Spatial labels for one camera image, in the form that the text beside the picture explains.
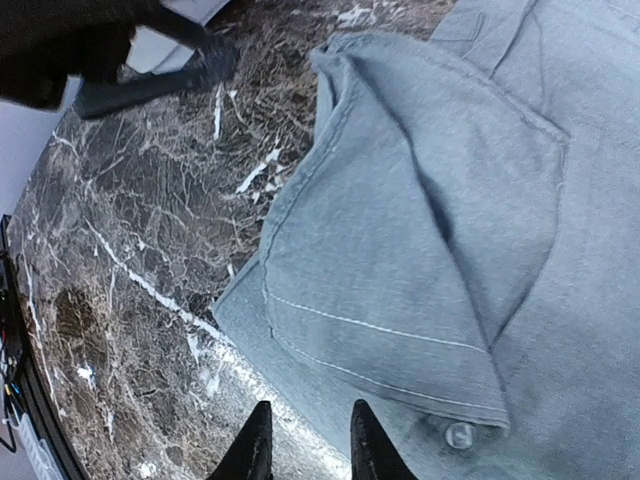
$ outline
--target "brown marble countertop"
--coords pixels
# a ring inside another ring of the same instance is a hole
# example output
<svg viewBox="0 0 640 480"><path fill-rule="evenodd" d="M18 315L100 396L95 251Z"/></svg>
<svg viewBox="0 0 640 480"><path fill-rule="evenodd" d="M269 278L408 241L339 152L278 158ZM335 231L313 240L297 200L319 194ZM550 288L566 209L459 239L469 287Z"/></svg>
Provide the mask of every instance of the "brown marble countertop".
<svg viewBox="0 0 640 480"><path fill-rule="evenodd" d="M452 1L232 0L214 28L241 49L234 82L97 122L65 116L9 237L39 368L92 479L204 479L263 399L276 478L349 477L210 306L312 144L308 52L345 30L426 39Z"/></svg>

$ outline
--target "button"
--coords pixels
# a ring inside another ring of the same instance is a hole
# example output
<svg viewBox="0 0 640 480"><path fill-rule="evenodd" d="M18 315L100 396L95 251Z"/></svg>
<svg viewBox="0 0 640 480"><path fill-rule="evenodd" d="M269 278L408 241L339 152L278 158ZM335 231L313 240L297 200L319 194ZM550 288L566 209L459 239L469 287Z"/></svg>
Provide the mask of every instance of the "button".
<svg viewBox="0 0 640 480"><path fill-rule="evenodd" d="M473 446L476 427L466 422L456 422L449 425L444 432L444 439L451 448L468 450Z"/></svg>

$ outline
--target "folded garment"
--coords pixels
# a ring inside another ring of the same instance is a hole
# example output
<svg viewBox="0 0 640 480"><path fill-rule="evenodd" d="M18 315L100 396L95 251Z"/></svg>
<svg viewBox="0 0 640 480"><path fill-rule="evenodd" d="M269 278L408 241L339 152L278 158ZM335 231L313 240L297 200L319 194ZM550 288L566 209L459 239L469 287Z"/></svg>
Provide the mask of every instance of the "folded garment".
<svg viewBox="0 0 640 480"><path fill-rule="evenodd" d="M214 316L345 455L364 398L420 478L635 478L635 17L503 4L312 53L315 145Z"/></svg>

